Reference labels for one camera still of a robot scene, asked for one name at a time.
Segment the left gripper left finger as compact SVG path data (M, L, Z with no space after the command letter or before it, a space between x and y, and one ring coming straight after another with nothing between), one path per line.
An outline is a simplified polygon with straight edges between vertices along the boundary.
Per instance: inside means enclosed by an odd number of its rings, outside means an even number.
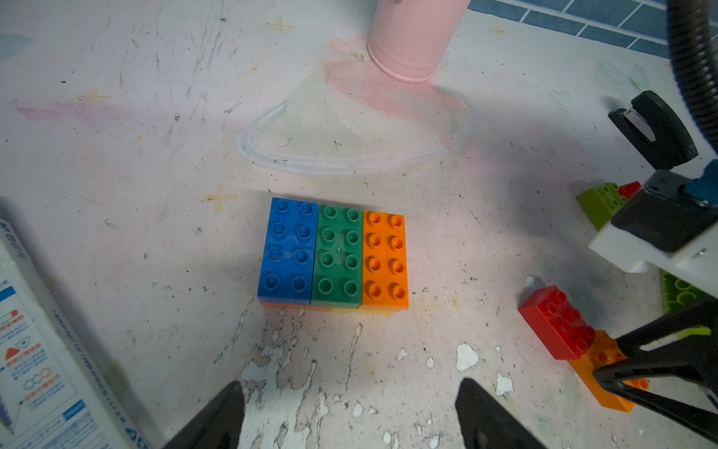
M233 381L223 388L164 449L238 448L245 417L245 398L241 383Z

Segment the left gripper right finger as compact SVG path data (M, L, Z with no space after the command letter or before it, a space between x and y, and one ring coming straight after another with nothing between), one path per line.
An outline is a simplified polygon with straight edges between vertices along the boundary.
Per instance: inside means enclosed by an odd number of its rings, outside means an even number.
M476 381L464 378L455 401L468 449L544 449L543 445Z

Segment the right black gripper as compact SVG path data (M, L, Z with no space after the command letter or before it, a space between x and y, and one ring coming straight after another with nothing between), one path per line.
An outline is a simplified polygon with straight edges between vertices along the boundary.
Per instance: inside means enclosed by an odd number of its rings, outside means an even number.
M706 327L711 334L690 335L652 350L643 349L649 343L692 327ZM678 377L716 393L717 299L698 299L616 341L628 358L596 370L594 377L600 386L717 443L717 413L626 384L628 380Z

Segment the small red lego brick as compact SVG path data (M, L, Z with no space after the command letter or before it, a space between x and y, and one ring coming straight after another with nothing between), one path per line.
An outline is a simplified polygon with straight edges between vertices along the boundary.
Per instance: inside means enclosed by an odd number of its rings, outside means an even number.
M534 291L518 311L556 360L581 358L596 338L596 331L555 285Z

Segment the blue lego brick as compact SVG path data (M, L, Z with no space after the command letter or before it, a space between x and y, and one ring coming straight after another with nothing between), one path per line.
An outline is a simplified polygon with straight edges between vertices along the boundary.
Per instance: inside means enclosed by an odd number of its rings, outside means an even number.
M263 303L307 306L312 299L319 206L273 198L258 283Z

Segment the dark green lego brick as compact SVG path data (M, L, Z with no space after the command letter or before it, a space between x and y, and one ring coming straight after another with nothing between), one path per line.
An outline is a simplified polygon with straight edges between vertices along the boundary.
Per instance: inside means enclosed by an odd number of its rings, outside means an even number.
M362 211L321 205L310 305L357 309L362 303Z

